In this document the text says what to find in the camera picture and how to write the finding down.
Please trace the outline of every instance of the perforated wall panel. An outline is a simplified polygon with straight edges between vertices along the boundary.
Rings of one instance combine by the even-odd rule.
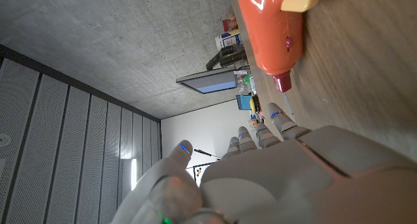
[[[3,174],[0,174],[0,219],[3,217],[38,76],[38,72],[8,59],[3,61],[0,68],[0,133],[11,138],[9,145],[0,147],[0,158],[6,160]]]
[[[132,124],[133,113],[122,109],[120,158],[132,159]]]
[[[143,173],[145,174],[152,166],[151,151],[151,120],[143,117]]]
[[[42,223],[44,220],[67,87],[42,76],[7,223]]]
[[[122,203],[122,190],[123,190],[123,161],[120,160],[120,165],[119,165],[119,188],[117,190],[117,208]]]
[[[158,123],[151,121],[151,150],[152,150],[152,165],[158,162]]]
[[[109,223],[117,209],[121,108],[108,104],[106,144],[100,204],[100,223]]]
[[[47,223],[73,223],[90,94],[70,87]]]
[[[162,159],[161,155],[161,124],[158,123],[158,161]]]
[[[142,177],[142,116],[133,114],[133,157],[136,158],[137,178]]]
[[[98,222],[107,102],[91,96],[76,223]]]

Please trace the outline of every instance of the robotic hand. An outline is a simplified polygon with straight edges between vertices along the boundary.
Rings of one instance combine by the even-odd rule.
[[[281,142],[257,125],[258,150],[238,129],[200,188],[185,171],[182,141],[138,181],[113,223],[413,223],[417,165],[334,126],[297,126],[276,104],[267,109]]]

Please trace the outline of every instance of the wall light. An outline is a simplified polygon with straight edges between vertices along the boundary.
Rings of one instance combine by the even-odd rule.
[[[132,169],[130,170],[130,186],[132,187],[132,191],[133,189],[135,189],[136,187],[136,182],[137,182],[137,173],[136,173],[136,159],[132,159]]]

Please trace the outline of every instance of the computer screen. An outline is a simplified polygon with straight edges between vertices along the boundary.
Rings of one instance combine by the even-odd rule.
[[[235,70],[235,67],[218,68],[178,78],[177,83],[202,94],[224,91],[236,88]]]

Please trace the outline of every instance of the green led light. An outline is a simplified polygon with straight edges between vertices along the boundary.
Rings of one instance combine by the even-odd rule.
[[[172,224],[172,222],[168,218],[165,218],[163,224]]]

